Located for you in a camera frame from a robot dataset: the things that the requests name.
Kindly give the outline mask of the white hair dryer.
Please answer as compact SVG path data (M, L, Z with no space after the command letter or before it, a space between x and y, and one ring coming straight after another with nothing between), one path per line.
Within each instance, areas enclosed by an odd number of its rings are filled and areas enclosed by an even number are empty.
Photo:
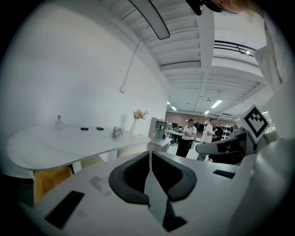
M125 128L115 126L113 132L111 133L111 138L117 140L125 132Z

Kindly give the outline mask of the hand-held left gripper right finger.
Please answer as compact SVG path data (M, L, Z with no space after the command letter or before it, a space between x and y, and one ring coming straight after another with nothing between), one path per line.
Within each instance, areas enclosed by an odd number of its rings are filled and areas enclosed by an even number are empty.
M152 152L152 171L170 201L186 199L197 183L192 169L158 152Z

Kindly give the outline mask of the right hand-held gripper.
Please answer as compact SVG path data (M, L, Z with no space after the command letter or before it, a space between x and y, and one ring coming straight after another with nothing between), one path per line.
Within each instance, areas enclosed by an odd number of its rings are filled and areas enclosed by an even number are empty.
M264 114L252 105L233 126L229 138L198 144L195 149L210 162L239 165L246 156L257 153L269 143L265 138L269 126Z

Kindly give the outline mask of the pink artificial flower bouquet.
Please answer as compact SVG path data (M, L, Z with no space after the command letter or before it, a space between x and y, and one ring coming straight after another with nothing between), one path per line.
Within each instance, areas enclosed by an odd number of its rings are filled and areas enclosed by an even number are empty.
M134 119L143 119L145 120L148 115L148 111L142 111L140 109L137 109L136 111L133 111L133 117Z

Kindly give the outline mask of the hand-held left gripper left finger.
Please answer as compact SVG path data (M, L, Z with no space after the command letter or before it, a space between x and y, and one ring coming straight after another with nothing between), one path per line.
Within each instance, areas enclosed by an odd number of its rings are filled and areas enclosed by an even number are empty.
M144 194L149 172L149 152L145 151L112 170L109 186L127 203L149 205L149 196Z

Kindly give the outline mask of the white curved table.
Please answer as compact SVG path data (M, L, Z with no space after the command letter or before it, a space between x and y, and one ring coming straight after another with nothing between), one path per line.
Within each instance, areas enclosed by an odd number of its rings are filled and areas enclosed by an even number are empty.
M29 171L44 171L71 165L90 157L117 149L147 144L151 139L125 131L118 138L113 130L66 125L61 130L35 126L18 131L7 143L7 154L17 166Z

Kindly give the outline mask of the white vase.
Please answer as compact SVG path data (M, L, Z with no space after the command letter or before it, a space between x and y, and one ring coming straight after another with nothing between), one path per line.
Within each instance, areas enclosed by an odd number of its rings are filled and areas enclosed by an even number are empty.
M131 126L131 129L130 129L130 135L131 136L136 136L137 135L137 125L138 125L138 122L139 122L139 119L137 118L134 118L134 122Z

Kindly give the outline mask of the long black-rimmed ceiling lamp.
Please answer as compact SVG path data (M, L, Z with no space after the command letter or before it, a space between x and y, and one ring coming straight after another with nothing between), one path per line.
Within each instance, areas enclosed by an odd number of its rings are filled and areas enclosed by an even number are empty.
M170 32L151 0L128 0L145 18L159 40L170 37Z

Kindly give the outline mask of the black mezzanine railing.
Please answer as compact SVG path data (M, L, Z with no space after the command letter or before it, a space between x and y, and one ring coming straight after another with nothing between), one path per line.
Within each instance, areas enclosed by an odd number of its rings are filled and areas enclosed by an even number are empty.
M250 56L254 56L256 49L252 47L245 46L243 44L230 42L230 41L221 41L215 40L214 41L214 49L221 49L227 51L238 52L240 54L246 54Z

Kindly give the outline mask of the grey shelf desk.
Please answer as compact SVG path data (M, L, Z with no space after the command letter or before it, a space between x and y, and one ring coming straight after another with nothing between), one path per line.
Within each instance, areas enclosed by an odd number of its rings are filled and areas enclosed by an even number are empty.
M148 137L151 139L147 145L148 151L162 151L167 152L171 143L171 138L166 134L167 122L161 119L152 118ZM163 130L163 138L157 139L157 131Z

